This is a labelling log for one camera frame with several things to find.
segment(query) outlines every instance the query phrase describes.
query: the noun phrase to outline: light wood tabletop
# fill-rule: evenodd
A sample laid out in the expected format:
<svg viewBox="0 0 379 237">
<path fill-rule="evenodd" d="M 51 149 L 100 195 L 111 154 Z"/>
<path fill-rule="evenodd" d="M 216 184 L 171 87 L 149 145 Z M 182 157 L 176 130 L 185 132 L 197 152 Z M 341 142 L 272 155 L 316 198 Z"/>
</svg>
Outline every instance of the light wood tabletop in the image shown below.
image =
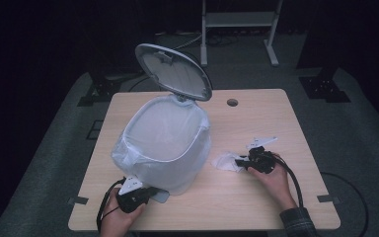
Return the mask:
<svg viewBox="0 0 379 237">
<path fill-rule="evenodd" d="M 75 231 L 96 230 L 96 218 L 105 192 L 124 173 L 111 152 L 134 114 L 156 96 L 170 92 L 118 93 L 113 96 L 94 153 L 69 220 Z M 227 104 L 238 101 L 236 107 Z M 150 200 L 131 230 L 270 230 L 282 229 L 280 210 L 262 185 L 246 171 L 222 171 L 210 162 L 226 152 L 247 155 L 254 137 L 273 137 L 265 145 L 292 169 L 300 184 L 304 206 L 318 229 L 341 225 L 332 202 L 319 202 L 328 191 L 287 98 L 280 89 L 213 91 L 208 102 L 197 102 L 210 119 L 212 146 L 209 157 L 189 189 L 165 203 Z M 289 178 L 291 193 L 297 193 Z"/>
</svg>

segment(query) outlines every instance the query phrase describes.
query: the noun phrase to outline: white metal stand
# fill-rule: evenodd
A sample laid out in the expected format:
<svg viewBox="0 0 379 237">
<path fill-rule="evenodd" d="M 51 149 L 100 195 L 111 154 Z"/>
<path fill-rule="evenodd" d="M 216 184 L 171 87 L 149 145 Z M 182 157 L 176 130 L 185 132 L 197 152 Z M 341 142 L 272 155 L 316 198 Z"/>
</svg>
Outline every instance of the white metal stand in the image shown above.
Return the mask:
<svg viewBox="0 0 379 237">
<path fill-rule="evenodd" d="M 244 13 L 206 13 L 205 1 L 202 0 L 201 66 L 207 65 L 206 29 L 219 27 L 270 27 L 269 38 L 264 40 L 264 44 L 271 65 L 279 65 L 272 48 L 272 42 L 283 0 L 278 0 L 274 12 Z"/>
</svg>

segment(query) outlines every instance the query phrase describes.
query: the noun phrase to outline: gray carpet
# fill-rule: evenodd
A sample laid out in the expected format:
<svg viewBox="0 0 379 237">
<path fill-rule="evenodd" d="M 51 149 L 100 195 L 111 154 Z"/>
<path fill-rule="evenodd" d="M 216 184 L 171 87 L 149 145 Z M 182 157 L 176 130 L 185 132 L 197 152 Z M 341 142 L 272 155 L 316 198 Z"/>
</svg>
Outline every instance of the gray carpet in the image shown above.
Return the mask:
<svg viewBox="0 0 379 237">
<path fill-rule="evenodd" d="M 336 208 L 341 227 L 320 234 L 358 236 L 365 225 L 365 201 L 369 221 L 364 236 L 379 236 L 379 115 L 355 79 L 341 69 L 334 80 L 347 93 L 350 103 L 330 104 L 308 99 L 298 77 L 316 75 L 319 69 L 295 69 L 305 36 L 275 37 L 278 67 L 271 67 L 268 62 L 264 38 L 241 37 L 233 44 L 208 48 L 205 70 L 214 89 L 285 90 L 319 169 L 345 179 L 323 175 L 330 194 L 340 200 Z M 157 43 L 175 47 L 187 40 L 162 36 Z M 199 47 L 183 50 L 199 58 Z M 128 91 L 138 81 L 123 83 L 120 91 Z M 79 192 L 96 142 L 87 139 L 88 132 L 95 120 L 104 119 L 109 106 L 109 103 L 95 103 L 92 107 L 77 107 L 91 83 L 85 73 L 66 96 L 0 219 L 0 236 L 97 236 L 97 233 L 73 232 L 67 226 L 73 208 L 69 198 Z M 133 91 L 154 90 L 159 88 L 149 80 L 133 88 Z M 346 181 L 360 191 L 363 199 Z M 281 231 L 268 235 L 284 236 Z"/>
</svg>

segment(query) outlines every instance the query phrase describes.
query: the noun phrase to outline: open lid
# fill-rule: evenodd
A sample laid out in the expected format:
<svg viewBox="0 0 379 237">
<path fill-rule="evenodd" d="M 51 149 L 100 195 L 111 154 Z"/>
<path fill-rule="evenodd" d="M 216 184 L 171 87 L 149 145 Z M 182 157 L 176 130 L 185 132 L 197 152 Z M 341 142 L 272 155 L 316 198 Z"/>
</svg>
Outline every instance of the open lid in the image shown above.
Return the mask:
<svg viewBox="0 0 379 237">
<path fill-rule="evenodd" d="M 146 74 L 162 88 L 191 100 L 210 100 L 212 92 L 208 76 L 189 57 L 149 43 L 138 45 L 135 53 Z"/>
</svg>

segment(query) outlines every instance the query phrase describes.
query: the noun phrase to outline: person's left hand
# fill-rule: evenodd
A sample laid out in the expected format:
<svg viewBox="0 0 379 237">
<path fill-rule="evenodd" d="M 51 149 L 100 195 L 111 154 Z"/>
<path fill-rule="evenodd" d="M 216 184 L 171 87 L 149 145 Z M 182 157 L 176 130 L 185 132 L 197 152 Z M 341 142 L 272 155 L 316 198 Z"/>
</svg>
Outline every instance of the person's left hand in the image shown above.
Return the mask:
<svg viewBox="0 0 379 237">
<path fill-rule="evenodd" d="M 110 199 L 104 208 L 103 221 L 101 224 L 102 237 L 122 237 L 134 223 L 137 217 L 143 213 L 145 203 L 139 205 L 133 212 L 125 213 L 118 207 L 115 198 L 119 188 L 114 188 L 110 192 Z"/>
</svg>

